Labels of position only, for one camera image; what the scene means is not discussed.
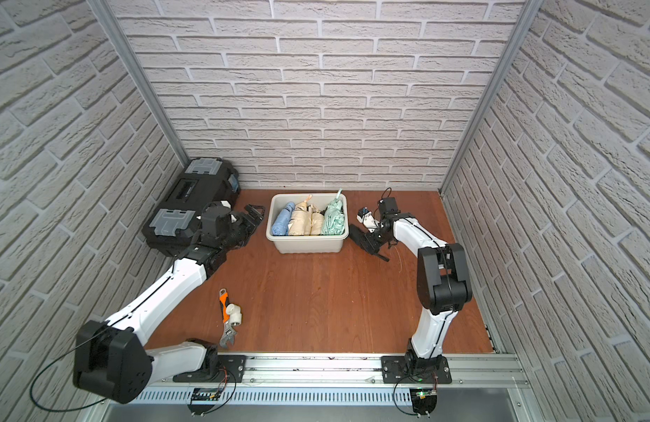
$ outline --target plastic bin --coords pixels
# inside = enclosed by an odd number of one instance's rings
[[[324,210],[327,205],[336,198],[334,193],[314,193],[313,198],[308,204],[315,205],[320,210]],[[348,237],[348,208],[346,207],[346,197],[341,194],[339,198],[344,205],[344,233],[338,236],[274,236],[271,234],[271,226],[278,218],[280,211],[285,208],[288,202],[298,204],[303,202],[309,194],[304,193],[281,193],[271,199],[271,208],[269,209],[269,220],[266,225],[266,237],[276,245],[280,253],[314,253],[314,252],[339,252],[344,246],[344,239]]]

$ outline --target black mounting plate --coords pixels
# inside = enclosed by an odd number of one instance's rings
[[[245,372],[244,354],[219,354],[219,366],[226,368],[226,370],[236,377],[236,383],[240,384],[243,380],[243,373]],[[229,383],[234,381],[234,377],[229,376]],[[173,382],[220,382],[224,379],[223,371],[215,371],[215,375],[211,375],[202,369],[192,372],[184,372],[172,377]]]
[[[402,377],[406,375],[405,372],[405,357],[404,356],[382,356],[381,368],[383,369],[384,384],[396,384]],[[413,376],[413,379],[403,379],[403,384],[433,384],[432,373],[438,377],[438,384],[451,384],[451,373],[449,372],[449,362],[444,356],[439,356],[437,370],[432,369],[425,373],[420,373]]]

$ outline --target adjustable wrench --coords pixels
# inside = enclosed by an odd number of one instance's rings
[[[224,333],[221,335],[219,345],[225,349],[227,349],[227,342],[230,342],[231,345],[233,345],[236,340],[236,334],[238,333],[231,326],[229,314],[226,313],[226,307],[229,306],[229,303],[229,294],[226,292],[226,289],[221,289],[219,291],[219,306],[221,307],[221,317],[224,320]]]

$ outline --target wire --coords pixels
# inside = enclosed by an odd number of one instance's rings
[[[103,401],[106,400],[106,399],[103,398],[103,399],[98,400],[98,401],[96,401],[96,402],[93,402],[93,403],[91,403],[91,404],[86,404],[85,406],[75,407],[75,408],[71,408],[71,409],[51,409],[51,408],[48,408],[48,407],[42,406],[42,405],[39,404],[39,402],[34,398],[34,384],[37,382],[37,380],[39,379],[39,377],[43,375],[44,372],[46,372],[50,367],[52,367],[53,365],[55,365],[57,362],[59,362],[61,359],[63,359],[65,356],[67,356],[69,353],[74,352],[76,349],[80,348],[80,347],[83,346],[84,344],[86,344],[86,343],[88,343],[88,342],[91,342],[91,341],[93,341],[94,339],[98,338],[99,336],[101,336],[102,334],[104,334],[105,332],[107,332],[107,330],[109,330],[111,327],[113,327],[114,325],[116,325],[116,324],[118,324],[119,322],[123,321],[124,319],[128,318],[129,315],[132,315],[133,312],[135,312],[135,310],[136,310],[137,308],[139,308],[139,307],[140,307],[144,302],[146,302],[150,297],[152,297],[152,295],[153,295],[154,293],[156,293],[156,292],[157,292],[161,287],[163,287],[163,285],[164,285],[165,283],[167,283],[167,282],[172,278],[172,276],[175,274],[175,261],[176,261],[176,259],[173,258],[173,259],[172,259],[172,269],[171,269],[171,271],[170,271],[170,273],[171,273],[170,276],[169,276],[168,278],[166,278],[166,280],[165,280],[163,283],[161,283],[160,286],[158,286],[158,287],[157,287],[157,288],[156,288],[156,289],[155,289],[155,290],[154,290],[154,291],[153,291],[149,296],[147,296],[147,298],[145,298],[142,302],[140,302],[140,303],[139,303],[135,308],[133,308],[131,311],[129,311],[126,315],[121,316],[121,317],[120,317],[119,319],[117,319],[115,322],[113,322],[113,323],[111,323],[110,325],[107,325],[106,327],[104,327],[100,332],[94,334],[94,336],[91,337],[90,339],[84,341],[84,342],[81,343],[81,344],[76,345],[76,347],[74,347],[73,349],[70,349],[70,350],[68,350],[67,352],[61,354],[61,355],[60,355],[59,357],[57,357],[53,362],[50,362],[50,363],[49,363],[48,365],[46,365],[46,366],[45,366],[41,371],[39,371],[39,373],[34,377],[34,379],[32,379],[32,382],[31,382],[31,384],[30,384],[30,388],[29,388],[29,398],[30,398],[30,401],[32,401],[32,403],[34,404],[34,406],[38,407],[38,408],[41,409],[41,410],[45,410],[45,411],[47,411],[47,412],[51,412],[51,413],[66,413],[66,412],[76,412],[77,410],[88,409],[89,407],[93,407],[93,406],[95,406],[96,404],[99,404],[99,403],[101,403],[101,402],[103,402]]]
[[[398,379],[398,382],[395,383],[395,387],[393,387],[393,404],[395,404],[395,407],[396,407],[400,412],[404,413],[405,415],[409,415],[409,416],[418,416],[418,415],[419,415],[418,413],[409,413],[409,412],[405,412],[404,410],[400,409],[400,407],[398,406],[397,401],[395,401],[395,390],[397,389],[398,385],[400,385],[400,383],[402,382],[403,379],[407,379],[407,378],[409,378],[409,377],[411,377],[411,375],[404,376],[404,377]]]
[[[236,393],[236,386],[238,385],[238,383],[236,383],[236,376],[235,376],[234,373],[231,372],[231,371],[229,371],[228,374],[229,374],[230,376],[234,377],[234,390],[231,392],[231,395],[229,396],[229,398],[226,399],[226,401],[225,401],[224,403],[220,404],[219,407],[216,407],[216,408],[210,409],[210,410],[208,410],[207,412],[203,412],[203,413],[201,414],[201,416],[203,416],[203,415],[207,415],[208,413],[212,413],[212,412],[214,412],[215,410],[219,410],[219,409],[221,409],[225,404],[227,404],[227,403],[229,402],[229,400],[231,400],[231,398],[232,398],[232,397],[234,396],[234,394]]]

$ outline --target white brick wallpaper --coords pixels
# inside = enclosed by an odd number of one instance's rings
[[[115,0],[192,156],[245,187],[436,190],[522,2]]]
[[[85,1],[0,2],[0,421],[76,418],[33,410],[29,383],[158,276],[139,229],[179,169]],[[72,360],[45,406],[86,398]]]
[[[650,0],[546,0],[444,198],[543,416],[650,421]]]

